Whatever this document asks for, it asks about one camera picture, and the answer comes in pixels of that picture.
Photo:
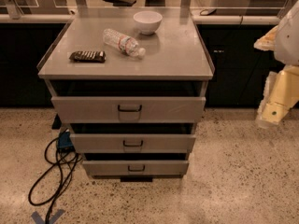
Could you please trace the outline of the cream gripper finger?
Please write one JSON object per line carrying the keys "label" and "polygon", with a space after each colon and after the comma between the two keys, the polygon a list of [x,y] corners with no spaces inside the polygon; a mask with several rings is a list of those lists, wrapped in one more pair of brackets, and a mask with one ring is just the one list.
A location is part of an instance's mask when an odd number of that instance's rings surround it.
{"label": "cream gripper finger", "polygon": [[279,125],[298,102],[299,67],[286,65],[278,73],[270,72],[257,111],[257,125],[261,128]]}
{"label": "cream gripper finger", "polygon": [[253,47],[262,51],[273,51],[275,48],[275,39],[277,34],[278,26],[273,27],[264,36],[257,39]]}

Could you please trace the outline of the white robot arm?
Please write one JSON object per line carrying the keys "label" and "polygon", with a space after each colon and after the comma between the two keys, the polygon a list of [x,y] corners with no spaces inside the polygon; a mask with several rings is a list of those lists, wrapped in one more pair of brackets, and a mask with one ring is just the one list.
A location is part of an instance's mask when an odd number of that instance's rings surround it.
{"label": "white robot arm", "polygon": [[256,123],[268,128],[278,125],[299,102],[299,1],[253,47],[272,50],[275,59],[284,64],[278,73],[269,73],[257,111]]}

